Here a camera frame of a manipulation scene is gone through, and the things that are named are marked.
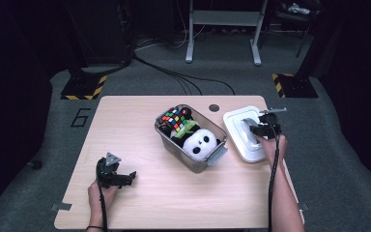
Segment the panda plush toy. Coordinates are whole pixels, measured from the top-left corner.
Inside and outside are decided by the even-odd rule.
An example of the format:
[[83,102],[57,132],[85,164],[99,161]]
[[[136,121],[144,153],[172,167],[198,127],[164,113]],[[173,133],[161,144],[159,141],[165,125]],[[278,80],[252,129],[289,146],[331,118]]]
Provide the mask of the panda plush toy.
[[159,129],[186,153],[198,160],[204,159],[220,142],[212,131],[200,127],[199,123],[192,118],[192,111],[191,118],[180,131],[173,131],[166,122],[163,122]]

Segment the person's right hand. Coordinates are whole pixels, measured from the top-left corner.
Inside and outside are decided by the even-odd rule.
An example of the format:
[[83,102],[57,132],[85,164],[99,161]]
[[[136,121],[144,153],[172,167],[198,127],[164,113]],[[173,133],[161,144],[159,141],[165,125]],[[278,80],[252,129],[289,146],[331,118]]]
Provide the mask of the person's right hand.
[[260,136],[258,136],[257,139],[262,144],[263,151],[267,157],[269,165],[273,165],[276,151],[278,151],[278,160],[283,160],[285,158],[288,141],[283,134],[278,135],[274,139],[265,139],[264,137]]

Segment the white metal frame stand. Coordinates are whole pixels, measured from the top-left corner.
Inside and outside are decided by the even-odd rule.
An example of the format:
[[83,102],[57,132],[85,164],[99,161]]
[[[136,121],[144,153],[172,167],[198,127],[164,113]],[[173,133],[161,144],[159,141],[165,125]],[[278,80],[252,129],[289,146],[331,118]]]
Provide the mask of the white metal frame stand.
[[261,0],[261,10],[257,12],[195,10],[193,0],[189,0],[188,44],[185,61],[193,61],[194,26],[195,25],[223,25],[223,26],[251,26],[255,28],[254,37],[250,40],[250,47],[255,66],[262,65],[258,40],[269,0]]

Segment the black yellow striped stand base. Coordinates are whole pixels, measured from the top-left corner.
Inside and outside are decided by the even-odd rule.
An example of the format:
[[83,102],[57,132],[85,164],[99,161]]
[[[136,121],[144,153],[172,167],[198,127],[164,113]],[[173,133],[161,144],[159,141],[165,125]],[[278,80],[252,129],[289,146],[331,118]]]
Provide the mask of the black yellow striped stand base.
[[107,76],[88,76],[83,80],[70,79],[61,92],[62,100],[95,100],[103,88]]
[[302,79],[291,73],[273,73],[271,77],[280,98],[318,98],[308,78]]

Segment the person's left hand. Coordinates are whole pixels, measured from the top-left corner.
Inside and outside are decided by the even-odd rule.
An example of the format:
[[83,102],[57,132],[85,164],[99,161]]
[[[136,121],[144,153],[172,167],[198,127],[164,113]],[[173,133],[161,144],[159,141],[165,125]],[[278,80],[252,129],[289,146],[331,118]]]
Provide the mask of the person's left hand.
[[117,187],[99,188],[97,182],[88,187],[90,212],[108,210],[117,193]]

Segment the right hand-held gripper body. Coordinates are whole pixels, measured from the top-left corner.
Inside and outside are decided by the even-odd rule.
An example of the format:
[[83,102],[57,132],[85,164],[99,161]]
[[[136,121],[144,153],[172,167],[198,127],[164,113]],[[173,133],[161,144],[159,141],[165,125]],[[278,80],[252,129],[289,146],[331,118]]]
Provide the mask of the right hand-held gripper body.
[[269,109],[261,111],[261,116],[258,117],[259,125],[266,126],[264,131],[266,132],[267,139],[276,138],[278,135],[281,134],[281,126],[278,123],[277,113],[285,112],[286,108],[283,109]]

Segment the colourful puzzle cube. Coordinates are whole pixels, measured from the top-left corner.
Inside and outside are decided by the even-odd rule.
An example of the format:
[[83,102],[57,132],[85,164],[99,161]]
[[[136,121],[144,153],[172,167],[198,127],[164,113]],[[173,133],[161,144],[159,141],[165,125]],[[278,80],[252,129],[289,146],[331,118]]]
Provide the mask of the colourful puzzle cube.
[[188,107],[173,107],[163,114],[161,120],[175,132],[180,131],[191,118],[191,111]]

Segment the white lid with grey handle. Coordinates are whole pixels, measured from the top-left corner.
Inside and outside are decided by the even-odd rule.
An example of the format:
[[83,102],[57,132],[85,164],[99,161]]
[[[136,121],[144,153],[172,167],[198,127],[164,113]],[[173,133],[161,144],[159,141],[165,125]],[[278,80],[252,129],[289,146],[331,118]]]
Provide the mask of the white lid with grey handle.
[[262,115],[263,112],[253,105],[229,111],[223,115],[225,127],[240,157],[246,162],[258,162],[266,158],[262,144],[250,130],[251,126],[260,124],[259,117]]

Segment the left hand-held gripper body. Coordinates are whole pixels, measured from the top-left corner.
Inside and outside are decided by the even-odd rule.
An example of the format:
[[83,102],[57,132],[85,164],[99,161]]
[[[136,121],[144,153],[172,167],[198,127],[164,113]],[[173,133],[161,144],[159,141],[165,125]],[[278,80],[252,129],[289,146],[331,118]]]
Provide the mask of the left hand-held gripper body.
[[103,188],[119,186],[119,177],[116,173],[121,159],[111,153],[98,160],[96,167],[97,181]]

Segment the dark chair with cloth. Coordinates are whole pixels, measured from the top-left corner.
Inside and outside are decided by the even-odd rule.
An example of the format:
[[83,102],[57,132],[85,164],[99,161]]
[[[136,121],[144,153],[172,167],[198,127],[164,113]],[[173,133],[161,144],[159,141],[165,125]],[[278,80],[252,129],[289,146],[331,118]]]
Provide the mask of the dark chair with cloth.
[[300,56],[313,20],[324,10],[321,0],[273,0],[272,14],[283,22],[302,27],[301,42],[296,57]]

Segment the brown transparent storage box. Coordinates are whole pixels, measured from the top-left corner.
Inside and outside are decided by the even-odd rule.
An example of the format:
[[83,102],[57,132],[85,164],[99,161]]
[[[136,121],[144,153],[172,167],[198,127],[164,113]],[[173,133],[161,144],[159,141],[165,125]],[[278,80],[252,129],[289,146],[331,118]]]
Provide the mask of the brown transparent storage box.
[[220,140],[219,144],[216,148],[210,152],[204,159],[196,159],[186,153],[181,147],[175,144],[167,135],[165,135],[159,127],[163,125],[161,117],[165,112],[167,112],[169,108],[165,112],[161,113],[156,117],[155,121],[155,129],[157,133],[160,135],[162,143],[165,149],[173,155],[177,160],[179,160],[182,164],[184,164],[188,169],[190,169],[194,173],[201,173],[205,170],[208,166],[216,164],[222,156],[227,152],[225,148],[225,143],[227,141],[227,134],[226,132],[214,123],[211,119],[207,118],[206,114],[203,114],[196,109],[192,108],[187,104],[179,104],[174,107],[189,107],[192,111],[192,118],[197,121],[202,129],[207,129],[212,131],[217,139]]

